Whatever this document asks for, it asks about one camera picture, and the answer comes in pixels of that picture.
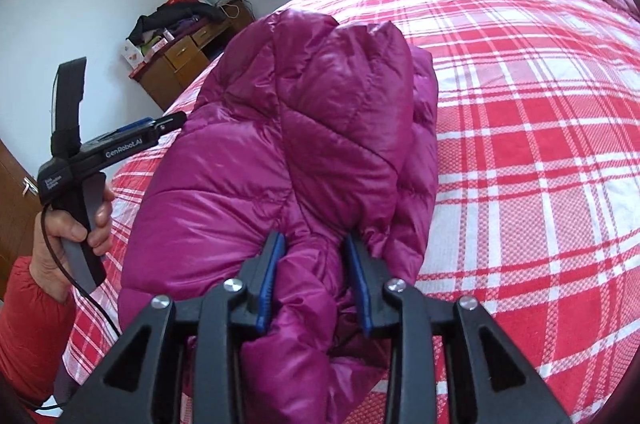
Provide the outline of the red left sleeve forearm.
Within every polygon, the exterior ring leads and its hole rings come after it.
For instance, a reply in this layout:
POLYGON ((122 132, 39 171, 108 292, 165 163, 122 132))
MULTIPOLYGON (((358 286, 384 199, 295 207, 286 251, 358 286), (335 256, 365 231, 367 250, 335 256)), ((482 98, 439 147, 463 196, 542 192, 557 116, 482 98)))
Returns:
POLYGON ((43 291, 29 271, 32 260, 14 262, 1 308, 1 378, 17 396, 21 410, 36 423, 54 418, 35 412, 53 394, 76 305, 63 303, 43 291))

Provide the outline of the left hand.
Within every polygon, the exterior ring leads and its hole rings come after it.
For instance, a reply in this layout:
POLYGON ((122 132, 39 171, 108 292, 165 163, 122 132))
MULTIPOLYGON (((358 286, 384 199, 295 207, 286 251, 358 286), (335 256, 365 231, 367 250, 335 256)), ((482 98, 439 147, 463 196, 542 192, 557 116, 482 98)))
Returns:
POLYGON ((41 223, 41 214, 37 215, 29 272, 36 285, 56 302, 62 305, 66 303, 72 284, 58 268, 50 250, 53 251, 65 270, 68 270, 68 260, 62 245, 63 240, 87 241, 96 256, 105 255, 112 247, 112 202, 114 199, 114 192, 107 184, 103 191, 103 202, 94 218, 96 226, 91 232, 88 232, 66 210, 51 210, 49 208, 46 211, 44 224, 41 223))

